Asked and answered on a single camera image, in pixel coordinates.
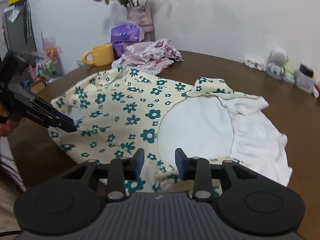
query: wooden table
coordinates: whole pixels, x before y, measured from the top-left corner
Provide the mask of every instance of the wooden table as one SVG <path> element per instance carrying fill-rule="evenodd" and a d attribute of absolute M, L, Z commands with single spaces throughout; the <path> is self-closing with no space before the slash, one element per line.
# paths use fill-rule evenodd
<path fill-rule="evenodd" d="M 182 56 L 184 62 L 175 62 L 159 76 L 191 85 L 201 76 L 223 78 L 232 89 L 263 96 L 269 103 L 264 114 L 288 137 L 286 152 L 289 166 L 293 168 L 289 187 L 306 203 L 307 211 L 299 233 L 307 239 L 320 239 L 320 100 L 239 62 L 185 51 Z M 78 68 L 39 95 L 50 101 L 86 76 L 109 68 Z M 29 120 L 10 135 L 9 143 L 28 186 L 37 185 L 75 165 L 53 143 L 45 128 Z"/>

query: finger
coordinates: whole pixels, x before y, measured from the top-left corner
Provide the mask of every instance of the finger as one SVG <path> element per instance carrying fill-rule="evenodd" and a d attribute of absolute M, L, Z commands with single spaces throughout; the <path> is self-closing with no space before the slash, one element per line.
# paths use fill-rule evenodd
<path fill-rule="evenodd" d="M 12 133 L 14 130 L 14 128 L 11 128 L 10 126 L 6 125 L 6 124 L 0 124 L 0 131 L 4 132 L 4 133 Z"/>
<path fill-rule="evenodd" d="M 0 102 L 0 115 L 3 117 L 8 117 L 9 116 L 9 111 L 8 109 L 5 107 L 5 105 Z"/>
<path fill-rule="evenodd" d="M 19 126 L 20 122 L 13 121 L 13 120 L 7 120 L 6 125 L 9 125 L 11 128 L 17 128 Z"/>

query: yellow mug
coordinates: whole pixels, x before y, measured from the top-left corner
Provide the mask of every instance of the yellow mug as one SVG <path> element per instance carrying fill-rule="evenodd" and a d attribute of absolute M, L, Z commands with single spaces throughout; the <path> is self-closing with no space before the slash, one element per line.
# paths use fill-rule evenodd
<path fill-rule="evenodd" d="M 88 55 L 92 54 L 92 61 L 87 59 Z M 94 47 L 92 50 L 83 54 L 82 61 L 86 65 L 96 65 L 97 67 L 108 65 L 115 60 L 112 44 L 106 43 Z"/>

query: floral shirt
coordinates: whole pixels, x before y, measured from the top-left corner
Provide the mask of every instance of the floral shirt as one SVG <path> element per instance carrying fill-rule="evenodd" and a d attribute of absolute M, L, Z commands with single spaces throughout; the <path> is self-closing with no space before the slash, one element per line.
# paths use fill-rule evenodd
<path fill-rule="evenodd" d="M 59 128 L 49 128 L 49 133 L 77 163 L 87 159 L 110 163 L 114 158 L 132 157 L 143 148 L 145 162 L 140 178 L 125 183 L 129 194 L 157 192 L 179 180 L 178 171 L 161 159 L 157 147 L 161 120 L 175 104 L 187 96 L 257 98 L 233 91 L 222 79 L 201 77 L 191 86 L 135 68 L 123 77 L 121 72 L 122 68 L 116 68 L 91 75 L 54 99 L 52 104 L 59 111 L 68 114 L 68 107 L 73 106 L 82 110 L 83 117 L 75 120 L 74 133 Z"/>

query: purple tissue box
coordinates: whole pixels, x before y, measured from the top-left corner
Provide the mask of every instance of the purple tissue box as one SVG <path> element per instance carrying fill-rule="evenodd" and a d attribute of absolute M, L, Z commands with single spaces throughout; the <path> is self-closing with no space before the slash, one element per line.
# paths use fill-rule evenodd
<path fill-rule="evenodd" d="M 112 28 L 111 42 L 140 42 L 144 39 L 144 29 L 134 24 L 124 24 Z"/>
<path fill-rule="evenodd" d="M 115 55 L 115 59 L 118 59 L 124 54 L 125 48 L 129 44 L 126 42 L 113 42 L 112 47 L 113 47 L 113 54 Z"/>

